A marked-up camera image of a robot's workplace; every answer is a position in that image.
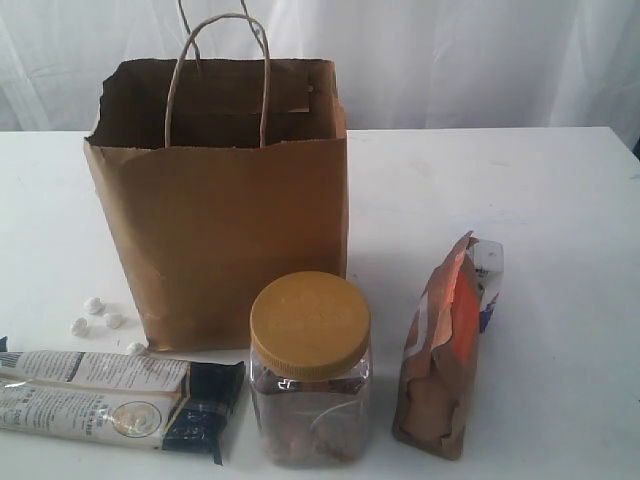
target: white pebble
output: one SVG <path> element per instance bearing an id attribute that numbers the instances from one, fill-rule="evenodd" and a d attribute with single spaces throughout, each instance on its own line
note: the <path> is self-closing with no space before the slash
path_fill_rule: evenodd
<path id="1" fill-rule="evenodd" d="M 91 297 L 84 302 L 84 311 L 90 315 L 96 315 L 104 310 L 104 303 L 98 297 Z"/>
<path id="2" fill-rule="evenodd" d="M 127 347 L 127 355 L 143 356 L 147 354 L 147 347 L 140 342 L 133 342 Z"/>
<path id="3" fill-rule="evenodd" d="M 104 322 L 107 324 L 107 327 L 115 330 L 124 323 L 124 316 L 120 313 L 107 313 L 104 316 Z"/>
<path id="4" fill-rule="evenodd" d="M 89 333 L 89 324 L 86 318 L 78 318 L 71 324 L 71 335 L 75 337 L 86 337 Z"/>

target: brown paper bag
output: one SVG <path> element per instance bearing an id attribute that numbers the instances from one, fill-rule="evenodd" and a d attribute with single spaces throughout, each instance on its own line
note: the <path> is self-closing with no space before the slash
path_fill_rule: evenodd
<path id="1" fill-rule="evenodd" d="M 451 460 L 462 454 L 481 315 L 484 329 L 502 271 L 502 246 L 471 232 L 433 271 L 405 345 L 393 421 L 398 440 Z"/>
<path id="2" fill-rule="evenodd" d="M 271 60 L 264 34 L 265 61 L 185 62 L 220 18 L 264 32 L 221 15 L 194 29 L 178 62 L 122 63 L 84 142 L 153 350 L 247 347 L 251 303 L 272 280 L 345 275 L 347 140 L 333 63 Z"/>

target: wrapped snack bar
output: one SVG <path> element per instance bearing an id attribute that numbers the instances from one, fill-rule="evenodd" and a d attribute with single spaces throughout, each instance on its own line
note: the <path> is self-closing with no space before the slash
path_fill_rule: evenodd
<path id="1" fill-rule="evenodd" d="M 220 464 L 218 440 L 244 372 L 242 362 L 219 365 L 90 352 L 0 353 L 0 428 L 207 453 Z"/>
<path id="2" fill-rule="evenodd" d="M 404 351 L 393 434 L 455 460 L 462 443 L 478 358 L 503 272 L 502 245 L 462 237 L 420 299 Z"/>

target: fabric backdrop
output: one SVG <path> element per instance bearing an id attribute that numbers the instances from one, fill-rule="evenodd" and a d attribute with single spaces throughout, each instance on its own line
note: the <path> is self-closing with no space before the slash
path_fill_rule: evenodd
<path id="1" fill-rule="evenodd" d="M 239 0 L 184 0 L 195 26 Z M 640 0 L 247 0 L 274 57 L 336 62 L 349 128 L 609 125 L 640 136 Z M 88 130 L 125 59 L 177 56 L 175 0 L 0 0 L 0 130 Z M 203 56 L 259 58 L 247 25 Z"/>

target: orange package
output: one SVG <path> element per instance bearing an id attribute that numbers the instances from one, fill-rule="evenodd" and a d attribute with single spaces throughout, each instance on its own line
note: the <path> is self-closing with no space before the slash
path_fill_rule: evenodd
<path id="1" fill-rule="evenodd" d="M 462 454 L 478 335 L 493 312 L 502 272 L 502 245 L 469 232 L 431 274 L 400 371 L 393 434 L 401 442 L 450 460 Z"/>

